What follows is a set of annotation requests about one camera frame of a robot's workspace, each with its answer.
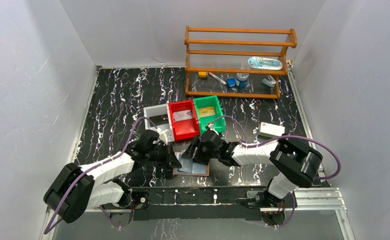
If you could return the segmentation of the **black card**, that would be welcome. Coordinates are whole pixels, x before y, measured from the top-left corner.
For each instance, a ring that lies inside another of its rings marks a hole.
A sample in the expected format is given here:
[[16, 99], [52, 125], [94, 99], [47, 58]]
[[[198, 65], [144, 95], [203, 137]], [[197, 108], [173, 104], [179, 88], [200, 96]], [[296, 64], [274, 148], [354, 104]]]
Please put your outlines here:
[[168, 122], [168, 115], [167, 114], [161, 114], [161, 115], [157, 115], [157, 116], [155, 115], [155, 116], [149, 117], [149, 119], [157, 125], [162, 125], [162, 124]]

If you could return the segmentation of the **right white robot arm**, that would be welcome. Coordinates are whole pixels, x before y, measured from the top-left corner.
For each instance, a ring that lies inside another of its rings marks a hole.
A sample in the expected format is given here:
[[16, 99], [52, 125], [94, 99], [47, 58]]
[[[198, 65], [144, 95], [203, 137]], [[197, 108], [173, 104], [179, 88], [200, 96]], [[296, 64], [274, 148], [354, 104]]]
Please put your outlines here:
[[204, 165], [209, 164], [211, 159], [229, 167], [274, 165], [279, 174], [268, 183], [263, 195], [269, 206], [277, 207], [288, 193], [313, 184], [323, 156], [308, 142], [309, 139], [302, 136], [287, 134], [259, 144], [226, 142], [215, 131], [207, 130], [201, 136], [193, 137], [181, 157]]

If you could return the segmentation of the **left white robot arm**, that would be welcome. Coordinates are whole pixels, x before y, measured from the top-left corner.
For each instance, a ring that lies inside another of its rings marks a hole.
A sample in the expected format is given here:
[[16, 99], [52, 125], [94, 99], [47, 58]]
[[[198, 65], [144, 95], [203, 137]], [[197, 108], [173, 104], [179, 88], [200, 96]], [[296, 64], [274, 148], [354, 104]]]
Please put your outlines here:
[[148, 163], [162, 168], [177, 168], [177, 160], [169, 141], [170, 130], [148, 129], [138, 140], [103, 160], [78, 166], [69, 163], [63, 167], [43, 201], [66, 222], [77, 220], [87, 209], [106, 204], [128, 208], [134, 200], [132, 190], [118, 179]]

